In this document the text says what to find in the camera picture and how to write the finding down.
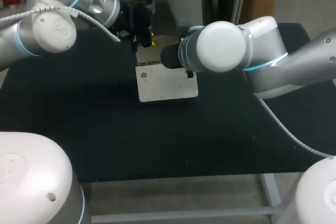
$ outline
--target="robotic arm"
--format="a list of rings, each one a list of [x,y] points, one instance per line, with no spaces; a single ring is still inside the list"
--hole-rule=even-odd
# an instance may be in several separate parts
[[[182,40],[176,55],[189,71],[241,69],[256,97],[268,99],[336,78],[335,40],[332,29],[288,55],[276,21],[262,17],[239,26],[201,27]]]
[[[54,9],[44,11],[50,6]],[[137,18],[137,11],[141,12],[138,16],[144,15],[143,8],[130,11],[130,6],[121,4],[119,0],[27,0],[26,8],[29,13],[27,16],[18,16],[15,20],[4,18],[6,22],[0,19],[0,71],[22,58],[70,49],[77,37],[71,16],[79,15],[88,19],[114,41],[120,41],[108,29],[129,31],[132,29],[130,24],[133,24],[131,19]],[[140,26],[140,32],[142,29],[148,31],[151,22],[149,10],[145,12],[145,17],[147,19]]]

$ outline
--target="black tabletop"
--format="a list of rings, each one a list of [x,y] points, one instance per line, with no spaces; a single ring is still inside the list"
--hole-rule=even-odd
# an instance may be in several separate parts
[[[280,24],[292,52],[309,41]],[[141,103],[130,45],[97,30],[78,33],[67,53],[14,65],[0,90],[0,130],[58,143],[81,182],[304,171],[320,157],[271,119],[240,71],[197,75],[199,96]],[[267,100],[304,143],[336,154],[332,81]]]

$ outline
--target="concrete floor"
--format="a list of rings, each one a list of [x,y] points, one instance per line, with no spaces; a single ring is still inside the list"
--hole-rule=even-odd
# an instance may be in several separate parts
[[[302,23],[311,37],[336,27],[334,0],[277,0],[278,22]],[[0,87],[4,73],[0,73]],[[283,196],[298,174],[277,174]],[[134,180],[84,185],[93,215],[265,206],[258,175]],[[162,224],[268,224],[269,217],[155,221]],[[293,218],[290,224],[298,224]]]

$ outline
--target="table leg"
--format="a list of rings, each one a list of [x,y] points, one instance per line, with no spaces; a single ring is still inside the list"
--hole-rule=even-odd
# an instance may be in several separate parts
[[[281,201],[278,187],[273,174],[262,174],[261,182],[265,188],[265,193],[269,206],[279,206],[281,213],[271,215],[272,224],[288,224],[289,220],[296,212],[295,192],[301,176],[298,176],[287,194]]]

